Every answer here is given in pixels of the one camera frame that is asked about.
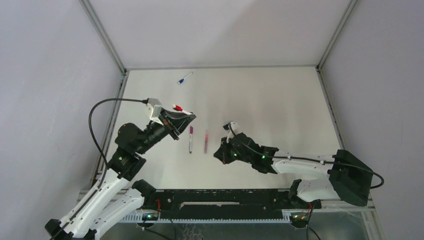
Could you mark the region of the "white pen blue end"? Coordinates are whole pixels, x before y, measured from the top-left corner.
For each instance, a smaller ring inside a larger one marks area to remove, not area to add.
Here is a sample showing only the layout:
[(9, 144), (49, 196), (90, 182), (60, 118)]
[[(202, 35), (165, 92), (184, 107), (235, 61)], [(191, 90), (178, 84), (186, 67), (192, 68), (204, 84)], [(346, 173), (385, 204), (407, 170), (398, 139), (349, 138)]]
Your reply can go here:
[(191, 75), (193, 74), (193, 71), (191, 71), (191, 72), (189, 72), (187, 75), (185, 75), (183, 78), (181, 78), (181, 79), (184, 79), (184, 80), (186, 80), (188, 77), (190, 77)]

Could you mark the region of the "pink highlighter pen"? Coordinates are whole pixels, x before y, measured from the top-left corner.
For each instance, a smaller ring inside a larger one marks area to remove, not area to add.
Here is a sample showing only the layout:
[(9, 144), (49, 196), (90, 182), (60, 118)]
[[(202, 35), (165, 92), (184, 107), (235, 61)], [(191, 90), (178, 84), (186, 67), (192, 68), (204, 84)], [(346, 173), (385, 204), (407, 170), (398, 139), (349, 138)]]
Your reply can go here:
[(204, 135), (204, 148), (203, 148), (203, 152), (205, 155), (208, 153), (208, 143), (209, 143), (209, 134), (208, 134), (208, 131), (206, 131)]

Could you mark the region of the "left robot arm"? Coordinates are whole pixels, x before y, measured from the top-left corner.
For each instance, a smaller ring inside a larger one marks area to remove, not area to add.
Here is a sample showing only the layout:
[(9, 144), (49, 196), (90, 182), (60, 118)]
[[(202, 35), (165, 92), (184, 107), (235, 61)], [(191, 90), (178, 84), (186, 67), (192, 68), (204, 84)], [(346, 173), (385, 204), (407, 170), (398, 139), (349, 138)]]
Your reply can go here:
[(117, 149), (107, 162), (106, 170), (83, 199), (61, 219), (50, 219), (45, 225), (53, 240), (99, 240), (112, 226), (130, 212), (153, 207), (155, 188), (145, 180), (136, 181), (115, 202), (111, 199), (138, 174), (146, 159), (142, 157), (166, 136), (179, 135), (196, 118), (194, 113), (161, 109), (156, 121), (144, 130), (125, 123), (115, 139)]

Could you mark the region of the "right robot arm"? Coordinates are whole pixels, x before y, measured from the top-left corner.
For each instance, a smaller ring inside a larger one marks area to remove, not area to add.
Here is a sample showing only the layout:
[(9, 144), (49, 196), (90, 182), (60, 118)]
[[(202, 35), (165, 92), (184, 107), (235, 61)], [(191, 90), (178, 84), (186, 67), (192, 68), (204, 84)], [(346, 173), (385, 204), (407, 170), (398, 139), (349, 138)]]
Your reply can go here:
[(297, 174), (289, 190), (289, 203), (302, 208), (316, 200), (340, 200), (357, 207), (368, 204), (372, 178), (376, 173), (351, 152), (313, 156), (278, 156), (277, 147), (259, 145), (244, 133), (221, 139), (213, 156), (224, 165), (241, 161), (262, 174)]

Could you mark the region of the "white marker pen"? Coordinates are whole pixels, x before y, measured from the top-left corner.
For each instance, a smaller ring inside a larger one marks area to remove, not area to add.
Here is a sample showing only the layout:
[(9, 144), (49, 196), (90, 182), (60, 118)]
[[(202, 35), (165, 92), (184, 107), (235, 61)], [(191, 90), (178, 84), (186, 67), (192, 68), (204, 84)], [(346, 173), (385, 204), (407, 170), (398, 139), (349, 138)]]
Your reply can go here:
[(188, 151), (189, 151), (189, 154), (192, 154), (193, 152), (193, 134), (192, 133), (189, 134)]

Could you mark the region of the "red pen cap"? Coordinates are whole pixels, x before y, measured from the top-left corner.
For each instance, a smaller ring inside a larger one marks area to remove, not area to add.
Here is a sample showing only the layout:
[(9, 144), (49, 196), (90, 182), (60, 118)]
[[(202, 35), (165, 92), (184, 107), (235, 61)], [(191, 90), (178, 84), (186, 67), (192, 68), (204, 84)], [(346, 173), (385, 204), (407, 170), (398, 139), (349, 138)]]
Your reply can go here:
[(172, 107), (173, 110), (177, 111), (177, 112), (182, 112), (183, 108), (179, 105), (174, 104)]

